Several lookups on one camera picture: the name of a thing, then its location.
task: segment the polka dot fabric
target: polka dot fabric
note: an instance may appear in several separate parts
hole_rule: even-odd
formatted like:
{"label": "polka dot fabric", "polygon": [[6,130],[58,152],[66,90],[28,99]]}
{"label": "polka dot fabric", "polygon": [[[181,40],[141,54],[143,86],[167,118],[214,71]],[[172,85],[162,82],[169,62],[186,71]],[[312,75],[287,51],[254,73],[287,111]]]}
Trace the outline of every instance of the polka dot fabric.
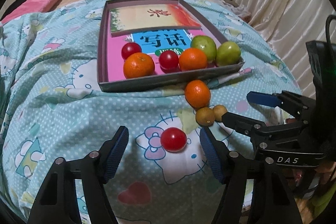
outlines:
{"label": "polka dot fabric", "polygon": [[[249,25],[223,7],[185,0],[232,41],[246,61],[235,77],[207,81],[212,106],[268,123],[286,113],[253,108],[251,91],[300,93],[288,68]],[[111,139],[119,126],[129,143],[106,193],[119,223],[211,223],[223,186],[212,176],[200,147],[200,128],[181,87],[140,93],[103,93],[96,79],[97,42],[106,0],[82,0],[50,13],[21,16],[0,25],[0,120],[2,199],[28,218],[34,198],[53,161],[84,157]],[[180,153],[160,144],[169,127],[187,134]],[[216,123],[218,140],[252,156],[249,138]],[[77,182],[83,223],[90,223]],[[248,182],[244,206],[251,203]]]}

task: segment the orange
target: orange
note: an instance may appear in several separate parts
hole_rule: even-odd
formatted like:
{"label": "orange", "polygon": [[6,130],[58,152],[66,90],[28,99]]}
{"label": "orange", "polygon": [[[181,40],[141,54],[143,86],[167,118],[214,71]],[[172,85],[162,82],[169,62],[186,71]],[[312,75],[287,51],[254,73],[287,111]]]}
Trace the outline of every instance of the orange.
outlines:
{"label": "orange", "polygon": [[208,106],[211,99],[209,88],[201,80],[194,80],[189,82],[184,89],[184,96],[189,105],[194,108]]}
{"label": "orange", "polygon": [[205,69],[208,66],[208,59],[200,49],[188,48],[181,53],[178,63],[182,71]]}
{"label": "orange", "polygon": [[125,60],[123,70],[127,79],[149,76],[154,73],[155,64],[148,54],[137,52]]}

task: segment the bedsheet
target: bedsheet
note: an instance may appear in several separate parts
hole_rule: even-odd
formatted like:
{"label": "bedsheet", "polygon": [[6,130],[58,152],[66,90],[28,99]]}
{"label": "bedsheet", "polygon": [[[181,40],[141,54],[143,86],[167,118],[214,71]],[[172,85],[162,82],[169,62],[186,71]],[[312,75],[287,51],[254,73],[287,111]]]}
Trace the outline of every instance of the bedsheet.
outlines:
{"label": "bedsheet", "polygon": [[[82,0],[49,13],[21,16],[0,26],[0,122],[2,198],[21,216],[30,208],[52,162],[82,158],[112,138],[120,125],[130,140],[116,176],[106,186],[115,215],[124,224],[211,223],[223,186],[212,176],[200,147],[200,128],[183,85],[146,92],[103,93],[96,78],[97,41],[106,0]],[[266,121],[283,123],[287,113],[255,107],[251,91],[300,89],[286,65],[249,25],[218,4],[185,0],[224,35],[239,44],[246,61],[230,79],[207,81],[211,105]],[[166,152],[162,131],[179,127],[188,136],[181,153]],[[222,124],[217,139],[246,157],[249,138]],[[78,205],[90,223],[80,182]],[[252,197],[248,182],[244,208]]]}

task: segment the red cherry tomato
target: red cherry tomato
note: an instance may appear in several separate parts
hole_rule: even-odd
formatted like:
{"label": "red cherry tomato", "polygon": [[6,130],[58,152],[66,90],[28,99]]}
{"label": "red cherry tomato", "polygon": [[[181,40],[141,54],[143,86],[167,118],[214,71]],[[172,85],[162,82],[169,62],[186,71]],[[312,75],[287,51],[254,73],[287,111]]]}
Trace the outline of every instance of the red cherry tomato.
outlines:
{"label": "red cherry tomato", "polygon": [[137,52],[142,52],[139,44],[135,42],[126,43],[121,49],[121,57],[126,60],[130,55]]}
{"label": "red cherry tomato", "polygon": [[173,51],[164,51],[159,56],[159,64],[163,70],[173,70],[179,66],[179,56]]}
{"label": "red cherry tomato", "polygon": [[187,135],[176,127],[167,128],[162,132],[161,145],[168,152],[178,152],[187,144]]}

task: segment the green tomato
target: green tomato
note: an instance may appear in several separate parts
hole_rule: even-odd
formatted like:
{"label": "green tomato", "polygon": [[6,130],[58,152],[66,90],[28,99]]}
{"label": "green tomato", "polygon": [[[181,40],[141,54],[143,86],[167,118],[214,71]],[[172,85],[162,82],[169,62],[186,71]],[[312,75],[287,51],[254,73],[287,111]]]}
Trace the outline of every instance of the green tomato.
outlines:
{"label": "green tomato", "polygon": [[217,49],[216,65],[218,67],[237,64],[241,51],[239,46],[233,41],[224,42]]}
{"label": "green tomato", "polygon": [[207,56],[208,63],[215,61],[217,54],[216,43],[211,37],[197,35],[191,41],[190,47],[198,48]]}

